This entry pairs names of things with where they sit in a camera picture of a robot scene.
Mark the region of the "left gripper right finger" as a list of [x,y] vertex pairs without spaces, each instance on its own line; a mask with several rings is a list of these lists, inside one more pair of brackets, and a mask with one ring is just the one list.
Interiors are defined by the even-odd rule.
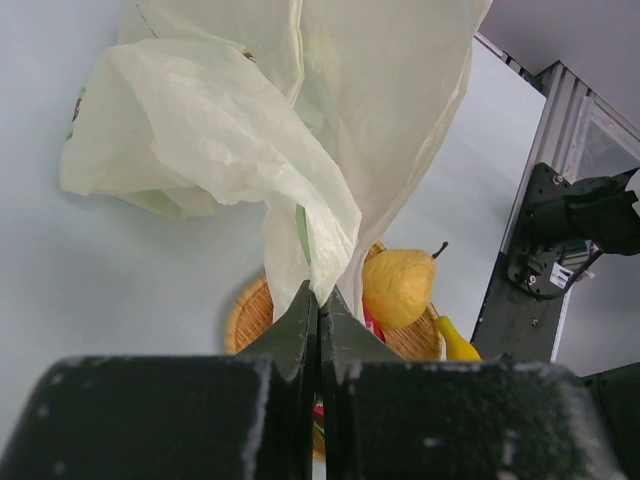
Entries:
[[621,479],[591,396],[543,362],[410,362],[338,291],[318,318],[330,479]]

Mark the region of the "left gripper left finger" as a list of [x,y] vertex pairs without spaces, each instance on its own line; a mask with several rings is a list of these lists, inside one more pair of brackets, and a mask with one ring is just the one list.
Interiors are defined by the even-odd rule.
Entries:
[[308,479],[319,306],[235,355],[76,356],[31,391],[5,479]]

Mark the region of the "red dragon fruit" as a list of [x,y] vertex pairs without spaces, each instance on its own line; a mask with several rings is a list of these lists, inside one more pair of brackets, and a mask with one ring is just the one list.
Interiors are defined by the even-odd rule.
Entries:
[[[386,343],[383,330],[369,313],[366,305],[363,305],[363,314],[366,328],[373,333],[382,343]],[[313,409],[314,428],[317,432],[324,433],[324,405],[320,397],[316,399]]]

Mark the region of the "orange woven tray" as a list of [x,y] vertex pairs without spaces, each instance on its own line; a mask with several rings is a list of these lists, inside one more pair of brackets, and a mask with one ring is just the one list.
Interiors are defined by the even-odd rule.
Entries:
[[[337,329],[339,365],[337,374],[344,377],[355,362],[366,363],[378,371],[384,364],[397,368],[402,361],[437,361],[441,355],[441,336],[435,327],[436,312],[426,305],[422,315],[411,325],[392,331],[384,343],[348,312],[342,298],[330,298],[326,311],[334,313],[331,325]],[[257,340],[272,325],[273,302],[267,280],[260,277],[236,300],[227,321],[226,350],[237,354]],[[437,456],[439,440],[426,438],[421,429],[423,408],[416,403],[418,388],[410,385],[406,375],[393,377],[377,374],[369,387],[367,411],[357,424],[356,454],[367,469],[388,464],[398,470],[425,470]],[[312,451],[312,417],[296,419],[296,401],[292,398],[267,402],[259,434],[257,459],[285,463],[309,462]]]

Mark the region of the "yellow banana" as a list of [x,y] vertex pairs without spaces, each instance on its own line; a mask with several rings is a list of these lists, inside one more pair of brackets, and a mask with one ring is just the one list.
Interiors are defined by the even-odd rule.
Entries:
[[481,361],[476,348],[459,334],[448,317],[438,316],[435,326],[444,339],[447,361]]

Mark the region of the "yellow pear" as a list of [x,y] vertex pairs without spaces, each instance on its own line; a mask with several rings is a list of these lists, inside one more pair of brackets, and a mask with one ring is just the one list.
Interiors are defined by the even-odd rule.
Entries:
[[387,249],[364,263],[363,306],[384,331],[415,323],[431,303],[436,259],[449,243],[433,254],[421,249]]

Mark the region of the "translucent plastic bag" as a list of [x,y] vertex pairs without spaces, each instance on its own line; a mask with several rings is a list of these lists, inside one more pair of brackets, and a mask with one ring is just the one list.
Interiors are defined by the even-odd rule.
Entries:
[[436,157],[487,1],[128,1],[76,103],[63,190],[177,218],[262,202],[277,314],[362,310],[365,255]]

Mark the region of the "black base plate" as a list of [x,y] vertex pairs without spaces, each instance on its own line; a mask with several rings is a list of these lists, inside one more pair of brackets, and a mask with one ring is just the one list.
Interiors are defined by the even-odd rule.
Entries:
[[463,478],[638,477],[638,365],[579,377],[551,363],[570,290],[599,258],[639,252],[638,177],[571,183],[547,164],[533,169],[472,335],[496,407],[479,407],[462,443]]

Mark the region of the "aluminium frame rail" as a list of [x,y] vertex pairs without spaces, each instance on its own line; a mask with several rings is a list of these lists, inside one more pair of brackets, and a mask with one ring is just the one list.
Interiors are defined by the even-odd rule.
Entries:
[[476,39],[531,86],[545,104],[514,199],[500,251],[509,250],[534,166],[545,163],[573,182],[639,164],[639,129],[622,117],[563,63],[533,75],[481,34]]

